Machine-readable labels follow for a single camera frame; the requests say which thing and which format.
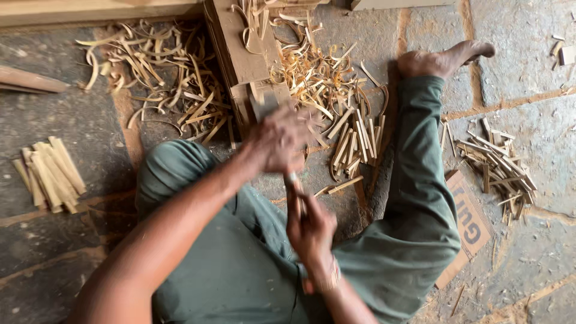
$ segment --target stone floor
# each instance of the stone floor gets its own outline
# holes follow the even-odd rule
[[[492,221],[495,237],[442,290],[433,288],[410,323],[569,323],[576,317],[576,97],[564,95],[574,85],[574,65],[552,71],[548,56],[552,34],[566,44],[576,41],[571,12],[574,1],[459,0],[455,5],[349,12],[320,6],[314,16],[325,30],[316,37],[325,51],[332,44],[350,46],[359,74],[361,60],[391,89],[386,112],[386,143],[396,117],[397,73],[391,62],[410,50],[437,51],[464,39],[493,42],[493,59],[461,68],[442,94],[443,115],[456,138],[480,132],[488,117],[493,128],[517,136],[519,154],[539,188],[526,222],[501,223],[494,193],[479,190],[475,176],[451,149],[446,170],[459,167]],[[89,78],[77,64],[83,53],[74,39],[92,39],[100,28],[58,28],[0,33],[0,64],[54,77],[69,84]],[[58,323],[91,272],[136,224],[135,170],[155,144],[177,138],[164,125],[126,129],[138,107],[126,91],[107,94],[106,79],[92,91],[72,86],[61,95],[0,93],[0,322]],[[383,96],[369,81],[364,86],[375,110]],[[80,212],[47,214],[32,206],[10,159],[18,150],[49,135],[63,138],[87,185]],[[209,148],[225,159],[232,150],[225,131]],[[331,181],[326,159],[331,150],[312,148],[304,187],[316,191]],[[336,240],[358,233],[383,216],[391,171],[388,146],[377,169],[362,170],[362,184],[321,199],[339,217]],[[252,183],[285,208],[282,181],[263,175]],[[460,300],[458,295],[464,287]]]

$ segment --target green pants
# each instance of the green pants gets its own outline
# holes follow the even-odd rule
[[[460,249],[438,141],[443,84],[437,77],[400,83],[384,218],[334,247],[342,273],[382,323],[410,319]],[[156,146],[138,175],[141,219],[217,163],[195,143]],[[321,296],[302,292],[285,226],[282,211],[244,186],[158,288],[155,314],[179,323],[331,323]]]

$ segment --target curled wood shaving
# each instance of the curled wood shaving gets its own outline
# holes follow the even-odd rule
[[[90,81],[88,81],[86,87],[84,87],[84,90],[92,89],[92,86],[94,85],[94,83],[96,82],[96,78],[98,77],[98,62],[96,61],[96,56],[92,52],[90,53],[90,60],[92,61],[93,64],[92,76],[90,77]]]
[[[164,123],[164,124],[169,124],[174,126],[175,129],[178,130],[178,133],[180,133],[180,136],[184,135],[184,133],[182,133],[182,131],[180,130],[180,128],[177,125],[174,125],[173,123],[167,122],[165,120],[159,120],[159,119],[151,119],[151,120],[144,120],[145,123],[149,123],[149,122],[157,122],[157,123]]]
[[[118,38],[120,38],[121,36],[124,36],[126,34],[125,31],[120,31],[117,34],[110,36],[108,38],[105,39],[101,39],[101,40],[92,40],[92,41],[83,41],[83,40],[75,40],[76,43],[80,44],[80,45],[86,45],[86,46],[100,46],[100,45],[105,45],[108,44]]]

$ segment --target sawdust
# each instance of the sawdust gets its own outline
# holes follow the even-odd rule
[[[492,314],[486,315],[481,320],[474,322],[473,324],[498,324],[504,321],[508,321],[510,323],[527,323],[528,322],[528,310],[526,309],[527,306],[530,306],[530,304],[534,303],[535,301],[543,297],[546,297],[547,295],[553,293],[560,287],[569,284],[575,280],[576,280],[576,274],[571,274],[568,277],[560,281],[557,281],[531,294],[530,296],[515,302],[514,304],[495,310],[494,312],[492,312]]]
[[[398,16],[398,47],[396,56],[400,57],[408,50],[408,40],[406,39],[406,30],[410,24],[410,9],[402,8]]]

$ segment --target pile of wooden sticks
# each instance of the pile of wooden sticks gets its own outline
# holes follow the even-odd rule
[[[32,145],[33,150],[23,148],[24,161],[17,159],[12,164],[22,176],[36,207],[49,207],[53,213],[59,213],[63,205],[70,213],[77,213],[75,207],[80,195],[86,192],[86,185],[62,140],[53,136],[48,140],[50,144]]]
[[[462,150],[461,156],[483,178],[483,191],[488,193],[495,187],[502,194],[504,205],[502,222],[520,219],[524,207],[534,203],[534,181],[528,167],[522,163],[522,157],[516,155],[515,136],[494,130],[486,118],[481,119],[486,138],[470,131],[468,141],[456,140],[455,146]]]

